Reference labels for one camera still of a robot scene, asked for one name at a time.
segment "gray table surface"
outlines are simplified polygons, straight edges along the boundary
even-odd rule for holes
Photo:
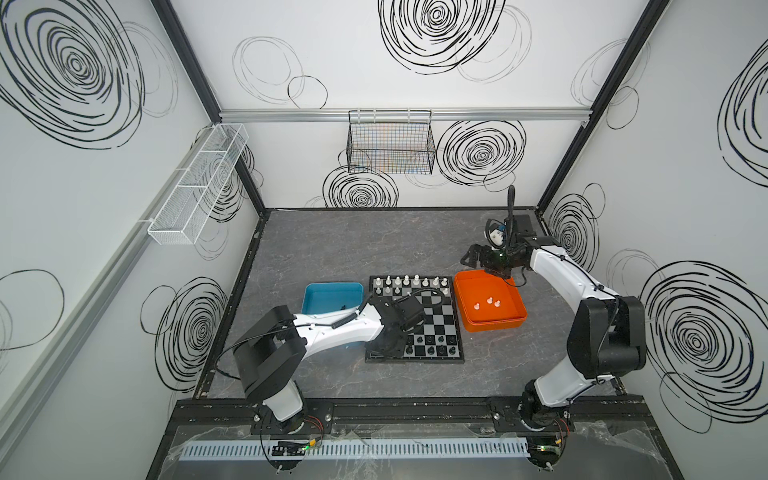
[[[531,217],[536,228],[538,222]],[[386,272],[454,275],[470,270],[459,259],[484,243],[488,210],[275,211],[266,224],[248,283],[227,337],[242,336],[269,309],[301,311],[310,283],[360,282]],[[517,396],[525,383],[565,356],[574,313],[541,276],[526,272],[520,294],[528,319],[516,329],[470,333],[462,326],[463,364],[366,363],[362,343],[317,353],[293,378],[306,397]],[[520,270],[514,274],[520,283]],[[225,354],[220,368],[236,372]],[[607,395],[609,384],[588,394]],[[216,375],[209,398],[242,398],[239,381]]]

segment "black wire basket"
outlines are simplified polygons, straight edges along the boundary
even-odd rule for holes
[[[346,163],[350,173],[373,169],[430,175],[436,155],[429,110],[349,112]]]

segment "cable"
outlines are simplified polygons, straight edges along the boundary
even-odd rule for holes
[[[509,286],[513,286],[514,288],[520,288],[521,286],[524,286],[526,283],[528,283],[528,279],[525,277],[525,266],[520,269],[520,274],[523,276],[523,283],[521,283],[520,285],[514,285],[512,283],[509,283],[505,278],[502,278],[502,280],[504,280],[504,283],[506,283]]]

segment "chessboard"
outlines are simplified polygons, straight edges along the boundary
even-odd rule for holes
[[[386,285],[389,277],[392,285]],[[434,363],[464,363],[462,334],[458,326],[458,312],[455,308],[456,297],[453,292],[453,277],[438,276],[439,284],[435,286],[435,275],[419,275],[419,285],[413,285],[415,275],[409,276],[409,285],[405,285],[405,275],[372,275],[368,282],[368,290],[373,295],[389,296],[393,300],[409,295],[413,290],[424,288],[424,279],[432,288],[440,289],[441,297],[435,292],[422,291],[416,293],[416,298],[424,306],[425,320],[422,325],[413,329],[408,335],[406,347],[401,356],[384,356],[366,349],[366,362],[434,362]]]

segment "metal frame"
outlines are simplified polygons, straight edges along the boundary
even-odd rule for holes
[[[393,423],[486,424],[490,433],[516,434],[527,438],[552,437],[554,426],[531,432],[520,422],[520,397],[454,397],[391,399],[306,399],[310,414],[323,422],[327,432],[336,425],[384,425]],[[177,402],[151,463],[147,480],[157,480],[179,427],[256,425],[259,409],[245,399],[186,399]],[[276,425],[264,419],[269,432]],[[570,408],[572,422],[634,420],[643,422],[674,480],[683,475],[642,396],[583,396]],[[301,439],[301,435],[272,435],[279,439]]]
[[[632,31],[632,35],[629,36],[627,43],[624,44],[624,49],[619,54],[619,58],[611,69],[611,73],[608,74],[605,83],[603,83],[600,93],[594,99],[592,119],[576,133],[571,145],[565,152],[565,156],[563,156],[563,160],[558,165],[558,169],[552,175],[552,179],[549,180],[549,185],[544,190],[544,194],[541,195],[541,199],[538,201],[539,210],[547,210],[547,207],[552,202],[568,172],[571,171],[571,167],[573,167],[574,162],[584,149],[592,132],[597,128],[598,121],[608,108],[608,105],[611,104],[611,100],[613,100],[616,91],[621,86],[621,82],[624,81],[624,77],[627,76],[627,72],[629,72],[635,59],[640,54],[648,36],[654,30],[669,3],[670,0],[650,0],[646,5],[640,20],[637,21],[637,25],[635,25]]]
[[[380,120],[407,121],[408,111],[431,111],[432,121],[465,120],[578,120],[588,121],[592,110],[586,107],[560,108],[288,108],[236,109],[221,111],[222,121],[227,123],[338,121],[349,122],[352,111],[380,113]]]

